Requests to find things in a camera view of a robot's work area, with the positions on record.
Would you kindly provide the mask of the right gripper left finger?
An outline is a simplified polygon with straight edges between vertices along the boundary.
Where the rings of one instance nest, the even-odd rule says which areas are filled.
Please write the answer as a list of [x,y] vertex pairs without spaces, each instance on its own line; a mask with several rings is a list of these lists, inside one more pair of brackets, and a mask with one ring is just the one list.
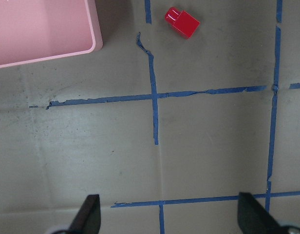
[[68,234],[98,234],[101,227],[99,194],[88,195],[69,226]]

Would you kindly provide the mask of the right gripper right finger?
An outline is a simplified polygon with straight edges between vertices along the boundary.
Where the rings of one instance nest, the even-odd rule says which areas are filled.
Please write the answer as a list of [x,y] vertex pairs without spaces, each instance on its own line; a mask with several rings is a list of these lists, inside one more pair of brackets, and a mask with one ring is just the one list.
[[289,228],[281,226],[251,193],[239,193],[238,226],[243,234],[289,233]]

